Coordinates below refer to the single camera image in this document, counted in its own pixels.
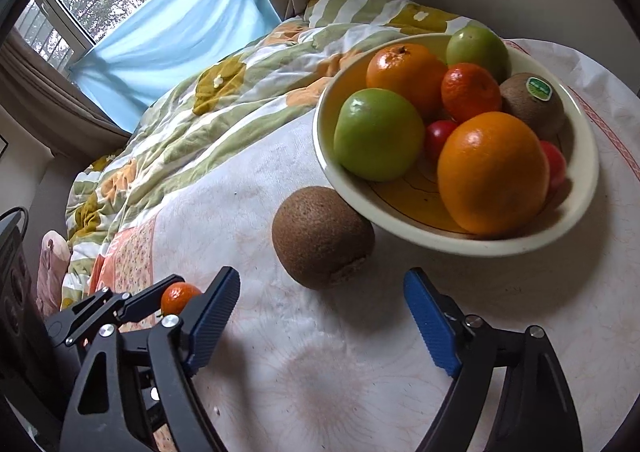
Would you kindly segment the small mandarin orange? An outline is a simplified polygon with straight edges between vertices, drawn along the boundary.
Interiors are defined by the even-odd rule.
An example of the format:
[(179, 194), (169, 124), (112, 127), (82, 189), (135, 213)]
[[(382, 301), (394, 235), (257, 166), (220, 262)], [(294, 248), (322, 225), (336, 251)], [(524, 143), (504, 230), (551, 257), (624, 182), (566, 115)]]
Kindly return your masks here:
[(202, 291), (191, 283), (176, 282), (171, 284), (160, 298), (160, 311), (163, 316), (179, 316), (190, 300), (201, 294)]

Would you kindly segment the plain brown kiwi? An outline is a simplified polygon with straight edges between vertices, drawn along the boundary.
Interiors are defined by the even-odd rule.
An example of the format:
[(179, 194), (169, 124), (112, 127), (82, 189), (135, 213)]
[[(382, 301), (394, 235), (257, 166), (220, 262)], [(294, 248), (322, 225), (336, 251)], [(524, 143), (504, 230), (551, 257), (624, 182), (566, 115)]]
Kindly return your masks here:
[(289, 195), (273, 216), (274, 251), (303, 287), (325, 290), (347, 281), (369, 258), (375, 233), (369, 220), (328, 187)]

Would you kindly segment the large orange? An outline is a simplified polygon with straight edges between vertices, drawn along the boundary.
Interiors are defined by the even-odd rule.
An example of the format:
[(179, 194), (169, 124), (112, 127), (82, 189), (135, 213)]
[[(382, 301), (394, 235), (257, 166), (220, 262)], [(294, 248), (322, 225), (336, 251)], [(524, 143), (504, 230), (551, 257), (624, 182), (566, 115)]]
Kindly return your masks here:
[(397, 43), (378, 50), (366, 73), (367, 87), (390, 90), (407, 99), (423, 119), (442, 108), (442, 80), (448, 68), (430, 49)]
[(486, 112), (460, 124), (437, 163), (440, 198), (462, 229), (501, 237), (541, 211), (549, 164), (536, 134), (517, 117)]

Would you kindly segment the red cherry tomato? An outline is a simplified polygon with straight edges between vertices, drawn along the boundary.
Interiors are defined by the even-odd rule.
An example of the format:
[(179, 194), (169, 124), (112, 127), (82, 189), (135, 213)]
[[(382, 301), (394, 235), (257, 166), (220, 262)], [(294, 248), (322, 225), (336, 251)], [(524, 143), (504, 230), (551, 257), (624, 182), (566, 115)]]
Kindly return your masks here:
[(566, 177), (566, 160), (561, 150), (547, 140), (541, 140), (540, 146), (544, 150), (549, 164), (548, 195), (555, 194), (563, 185)]
[(451, 120), (438, 120), (425, 127), (424, 150), (428, 160), (436, 164), (442, 148), (458, 124)]

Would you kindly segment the green apple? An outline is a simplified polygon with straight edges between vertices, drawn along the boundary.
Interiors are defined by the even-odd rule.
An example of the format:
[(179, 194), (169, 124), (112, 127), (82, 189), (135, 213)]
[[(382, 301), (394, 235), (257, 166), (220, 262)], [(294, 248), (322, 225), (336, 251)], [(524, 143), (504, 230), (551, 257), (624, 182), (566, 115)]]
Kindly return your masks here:
[(336, 160), (369, 181), (391, 181), (405, 174), (422, 152), (421, 116), (400, 95), (363, 88), (342, 105), (333, 136)]
[(468, 24), (451, 35), (446, 48), (448, 66), (469, 62), (487, 70), (501, 84), (511, 73), (506, 45), (494, 32)]

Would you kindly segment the kiwi with green sticker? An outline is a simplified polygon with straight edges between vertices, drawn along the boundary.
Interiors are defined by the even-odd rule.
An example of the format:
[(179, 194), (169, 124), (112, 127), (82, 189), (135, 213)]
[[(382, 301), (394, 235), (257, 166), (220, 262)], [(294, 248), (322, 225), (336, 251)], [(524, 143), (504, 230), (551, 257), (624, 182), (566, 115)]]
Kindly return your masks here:
[(559, 133), (565, 113), (562, 100), (542, 76), (515, 73), (499, 85), (503, 110), (524, 122), (539, 138), (549, 139)]

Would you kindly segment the pink pillow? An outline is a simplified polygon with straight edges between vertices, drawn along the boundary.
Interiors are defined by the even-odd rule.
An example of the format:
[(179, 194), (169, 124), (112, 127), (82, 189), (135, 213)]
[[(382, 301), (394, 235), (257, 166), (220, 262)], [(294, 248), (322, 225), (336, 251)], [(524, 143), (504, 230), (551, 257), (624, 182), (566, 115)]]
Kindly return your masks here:
[(42, 238), (36, 286), (36, 305), (43, 318), (60, 309), (62, 284), (70, 263), (70, 247), (55, 230)]

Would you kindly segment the grey bed headboard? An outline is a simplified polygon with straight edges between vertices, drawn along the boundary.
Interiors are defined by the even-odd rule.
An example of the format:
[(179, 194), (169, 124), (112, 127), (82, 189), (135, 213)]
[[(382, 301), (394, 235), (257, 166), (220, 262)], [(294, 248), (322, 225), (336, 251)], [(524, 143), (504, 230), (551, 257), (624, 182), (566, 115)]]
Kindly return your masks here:
[(87, 167), (75, 160), (57, 155), (48, 164), (29, 209), (29, 223), (23, 241), (26, 265), (33, 280), (37, 279), (40, 245), (43, 236), (54, 230), (67, 237), (65, 209), (77, 175)]

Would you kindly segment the framed building picture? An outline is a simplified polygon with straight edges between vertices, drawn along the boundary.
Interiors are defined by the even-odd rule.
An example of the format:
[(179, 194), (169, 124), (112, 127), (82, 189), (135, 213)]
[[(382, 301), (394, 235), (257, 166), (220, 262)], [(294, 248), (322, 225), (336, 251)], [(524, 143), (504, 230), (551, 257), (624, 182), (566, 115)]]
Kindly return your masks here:
[(9, 142), (7, 142), (2, 135), (0, 135), (0, 157), (2, 157), (2, 155), (6, 152), (6, 149), (8, 149), (8, 147)]

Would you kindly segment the white pink-bordered cloth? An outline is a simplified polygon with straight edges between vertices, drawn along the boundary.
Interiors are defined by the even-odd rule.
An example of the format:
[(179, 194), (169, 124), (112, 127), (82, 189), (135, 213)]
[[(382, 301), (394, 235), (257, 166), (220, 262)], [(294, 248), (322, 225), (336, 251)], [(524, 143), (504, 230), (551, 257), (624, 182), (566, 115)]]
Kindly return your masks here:
[(468, 258), (378, 231), (350, 281), (301, 287), (274, 253), (271, 223), (292, 192), (326, 181), (310, 111), (116, 235), (102, 278), (118, 291), (140, 291), (171, 273), (207, 287), (220, 268), (239, 271), (239, 302), (194, 380), (230, 450), (414, 450), (450, 384), (402, 295), (414, 266), (497, 328), (544, 328), (585, 449), (610, 440), (639, 394), (639, 100), (574, 49), (529, 40), (523, 48), (591, 113), (600, 155), (588, 212), (539, 251)]

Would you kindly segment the left beige curtain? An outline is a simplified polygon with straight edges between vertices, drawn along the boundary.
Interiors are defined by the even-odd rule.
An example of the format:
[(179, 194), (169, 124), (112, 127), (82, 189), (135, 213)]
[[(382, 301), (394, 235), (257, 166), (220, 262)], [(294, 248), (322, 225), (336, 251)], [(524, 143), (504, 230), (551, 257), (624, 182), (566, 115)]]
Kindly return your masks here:
[(1, 45), (1, 105), (55, 155), (89, 164), (129, 134), (28, 46), (17, 30)]

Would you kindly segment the cream duck-pattern bowl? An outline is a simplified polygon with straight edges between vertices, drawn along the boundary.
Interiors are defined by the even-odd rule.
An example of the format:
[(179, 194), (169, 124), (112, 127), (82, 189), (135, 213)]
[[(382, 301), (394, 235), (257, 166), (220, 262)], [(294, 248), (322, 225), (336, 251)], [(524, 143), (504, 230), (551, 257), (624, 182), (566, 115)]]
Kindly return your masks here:
[(472, 64), (382, 86), (376, 50), (334, 76), (314, 113), (314, 151), (336, 192), (406, 241), (450, 254), (540, 249), (584, 216), (599, 177), (584, 109), (546, 68), (509, 49), (499, 86)]

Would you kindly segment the green striped floral duvet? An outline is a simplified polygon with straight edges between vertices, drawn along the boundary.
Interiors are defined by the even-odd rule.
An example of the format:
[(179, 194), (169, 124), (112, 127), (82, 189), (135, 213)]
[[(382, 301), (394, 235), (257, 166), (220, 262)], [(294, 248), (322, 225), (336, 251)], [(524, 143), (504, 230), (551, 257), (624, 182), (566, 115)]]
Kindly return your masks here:
[(312, 110), (358, 55), (409, 35), (451, 34), (470, 18), (409, 0), (310, 0), (298, 16), (169, 90), (126, 145), (77, 175), (66, 205), (66, 308), (96, 286), (123, 230), (276, 129)]

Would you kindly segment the light blue hanging cloth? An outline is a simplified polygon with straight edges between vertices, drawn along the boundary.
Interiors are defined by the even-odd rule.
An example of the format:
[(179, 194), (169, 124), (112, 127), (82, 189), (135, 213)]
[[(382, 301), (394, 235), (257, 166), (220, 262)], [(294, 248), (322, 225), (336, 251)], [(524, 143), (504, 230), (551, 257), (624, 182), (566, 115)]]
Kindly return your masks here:
[(70, 80), (131, 133), (167, 90), (279, 23), (269, 0), (149, 0), (70, 66)]

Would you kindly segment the large orange in bowl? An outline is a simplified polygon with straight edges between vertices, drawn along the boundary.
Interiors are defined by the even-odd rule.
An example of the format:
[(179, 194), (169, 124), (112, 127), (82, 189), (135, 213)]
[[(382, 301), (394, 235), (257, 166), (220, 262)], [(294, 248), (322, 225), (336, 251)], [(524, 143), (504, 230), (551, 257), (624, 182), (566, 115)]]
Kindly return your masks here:
[(378, 50), (366, 73), (367, 87), (390, 90), (407, 99), (423, 119), (442, 108), (442, 80), (448, 68), (430, 49), (397, 43)]

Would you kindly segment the green apple in bowl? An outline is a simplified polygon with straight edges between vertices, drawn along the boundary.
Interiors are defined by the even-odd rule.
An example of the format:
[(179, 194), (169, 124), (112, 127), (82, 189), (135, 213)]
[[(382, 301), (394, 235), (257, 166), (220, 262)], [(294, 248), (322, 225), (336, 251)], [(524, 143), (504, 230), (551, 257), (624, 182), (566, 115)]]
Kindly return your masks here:
[(501, 84), (511, 73), (506, 45), (494, 32), (468, 24), (451, 35), (446, 48), (448, 66), (469, 62), (487, 70)]

